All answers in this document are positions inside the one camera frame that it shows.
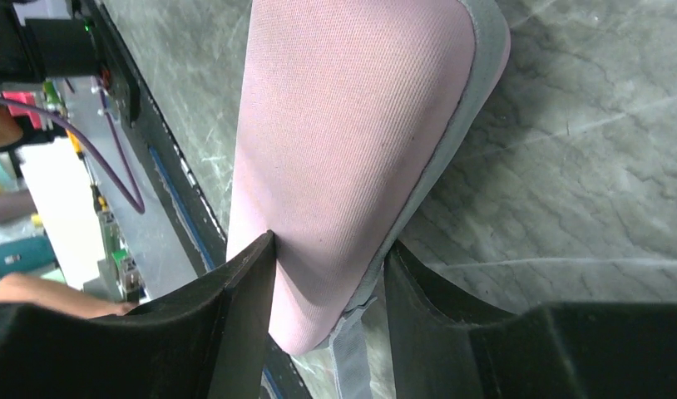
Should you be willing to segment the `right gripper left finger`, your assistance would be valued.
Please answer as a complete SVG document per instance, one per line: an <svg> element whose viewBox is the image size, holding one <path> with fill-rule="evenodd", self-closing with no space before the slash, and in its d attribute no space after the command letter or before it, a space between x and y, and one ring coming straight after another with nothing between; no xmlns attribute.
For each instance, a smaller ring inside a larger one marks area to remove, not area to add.
<svg viewBox="0 0 677 399"><path fill-rule="evenodd" d="M266 232L124 316L0 303L0 398L256 398L274 276Z"/></svg>

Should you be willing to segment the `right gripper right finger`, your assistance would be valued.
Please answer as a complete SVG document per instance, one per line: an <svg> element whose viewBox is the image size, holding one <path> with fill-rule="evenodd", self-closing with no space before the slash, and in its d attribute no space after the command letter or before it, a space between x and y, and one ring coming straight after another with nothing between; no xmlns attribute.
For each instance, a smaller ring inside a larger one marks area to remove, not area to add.
<svg viewBox="0 0 677 399"><path fill-rule="evenodd" d="M677 398L677 303L477 298L396 243L384 264L400 398Z"/></svg>

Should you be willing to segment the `pink umbrella case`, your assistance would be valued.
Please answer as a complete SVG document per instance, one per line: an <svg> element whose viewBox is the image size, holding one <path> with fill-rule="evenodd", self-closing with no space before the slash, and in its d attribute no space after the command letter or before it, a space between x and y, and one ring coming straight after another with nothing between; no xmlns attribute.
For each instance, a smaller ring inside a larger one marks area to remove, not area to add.
<svg viewBox="0 0 677 399"><path fill-rule="evenodd" d="M272 231L269 333L369 398L361 317L386 254L500 79L493 1L255 1L226 253Z"/></svg>

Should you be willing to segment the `person's forearm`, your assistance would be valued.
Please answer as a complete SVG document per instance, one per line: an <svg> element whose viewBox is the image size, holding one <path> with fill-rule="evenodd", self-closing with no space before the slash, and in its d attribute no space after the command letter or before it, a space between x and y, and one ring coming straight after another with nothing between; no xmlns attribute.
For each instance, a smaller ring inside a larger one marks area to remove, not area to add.
<svg viewBox="0 0 677 399"><path fill-rule="evenodd" d="M64 283L21 273L0 280L0 303L31 303L79 318L121 316L138 306L99 299Z"/></svg>

